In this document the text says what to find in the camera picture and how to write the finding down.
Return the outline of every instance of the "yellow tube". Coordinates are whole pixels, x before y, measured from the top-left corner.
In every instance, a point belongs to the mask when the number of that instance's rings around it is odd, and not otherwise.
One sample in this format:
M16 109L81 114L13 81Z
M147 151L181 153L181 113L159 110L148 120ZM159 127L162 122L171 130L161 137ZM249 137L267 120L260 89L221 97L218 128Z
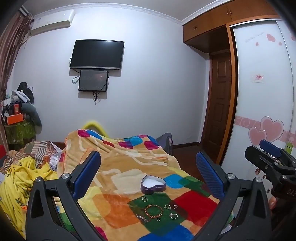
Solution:
M94 127L100 135L109 138L109 136L107 135L107 133L105 132L103 127L98 122L96 122L95 120L91 120L91 121L87 122L82 127L82 129L89 129L89 127L91 127L91 126Z

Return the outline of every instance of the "magenta patch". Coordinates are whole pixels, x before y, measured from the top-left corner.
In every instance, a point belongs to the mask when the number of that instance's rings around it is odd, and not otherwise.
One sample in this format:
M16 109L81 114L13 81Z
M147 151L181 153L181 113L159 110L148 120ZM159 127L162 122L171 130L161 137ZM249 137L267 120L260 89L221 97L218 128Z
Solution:
M95 227L95 229L103 236L103 238L105 240L108 241L107 237L106 237L106 234L104 233L104 231L100 228L100 227Z
M59 158L59 162L63 162L64 161L64 156L65 156L65 153L62 153L61 154L61 157Z
M138 137L145 138L145 137L147 137L147 135L138 135Z
M133 149L133 145L130 141L118 142L118 145L124 148Z
M80 137L90 137L90 134L88 134L86 130L78 130L77 132Z
M144 145L148 150L154 150L159 148L157 145L155 145L152 141L144 141Z
M106 144L106 145L109 145L109 146L114 147L114 144L111 143L111 142L109 142L109 141L104 141L104 140L103 140L103 143Z

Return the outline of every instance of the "crown molding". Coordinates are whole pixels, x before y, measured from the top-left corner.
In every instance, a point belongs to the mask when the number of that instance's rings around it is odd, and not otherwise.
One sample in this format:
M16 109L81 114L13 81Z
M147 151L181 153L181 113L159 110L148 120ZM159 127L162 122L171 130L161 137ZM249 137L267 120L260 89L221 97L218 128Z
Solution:
M193 14L189 15L188 17L184 18L182 21L181 21L181 24L184 25L186 24L187 22L191 21L192 19L196 18L197 16L211 10L212 8L215 8L215 7L218 7L224 3L227 3L227 2L230 2L232 0L216 0L214 2L211 2L210 4L202 7L201 9L197 10L196 12L194 12Z
M139 12L144 12L144 13L148 13L148 14L152 14L164 19L167 19L169 21L172 21L174 23L177 24L182 24L182 21L173 18L169 15L166 15L164 13L161 12L157 12L151 9L147 9L147 8L143 8L143 7L137 7L137 6L132 6L132 5L126 5L126 4L119 4L119 3L80 3L80 4L73 4L73 5L68 5L68 6L64 6L64 7L58 7L55 9L51 9L42 13L39 13L37 15L34 16L34 18L40 18L52 13L56 13L56 12L60 12L60 11L65 11L65 10L69 10L69 9L77 9L77 8L86 8L86 7L115 7L115 8L124 8L124 9L129 9L129 10L135 10L135 11L139 11Z

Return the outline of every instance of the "baseboard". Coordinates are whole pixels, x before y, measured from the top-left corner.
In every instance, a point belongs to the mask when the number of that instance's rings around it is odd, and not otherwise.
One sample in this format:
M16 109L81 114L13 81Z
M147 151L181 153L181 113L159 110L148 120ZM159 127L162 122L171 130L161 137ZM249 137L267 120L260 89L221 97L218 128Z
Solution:
M66 147L66 144L64 142L52 142L55 144L58 148L61 148L62 150Z
M182 147L188 147L188 146L199 146L199 145L200 145L199 142L191 142L191 143L173 145L173 149L182 148Z

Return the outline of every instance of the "silver screw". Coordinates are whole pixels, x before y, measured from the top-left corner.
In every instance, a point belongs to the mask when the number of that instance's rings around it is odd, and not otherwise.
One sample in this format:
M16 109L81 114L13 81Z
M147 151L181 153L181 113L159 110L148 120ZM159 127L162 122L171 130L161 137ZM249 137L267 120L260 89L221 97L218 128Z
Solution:
M230 180L235 179L235 175L232 174L232 173L229 173L229 174L227 175L227 177L228 177Z
M37 177L36 179L35 179L35 182L41 182L41 180L42 180L42 177Z
M255 181L258 182L258 183L261 183L262 182L262 179L260 177L256 177L255 178Z
M63 173L62 174L62 179L67 179L70 176L69 173Z

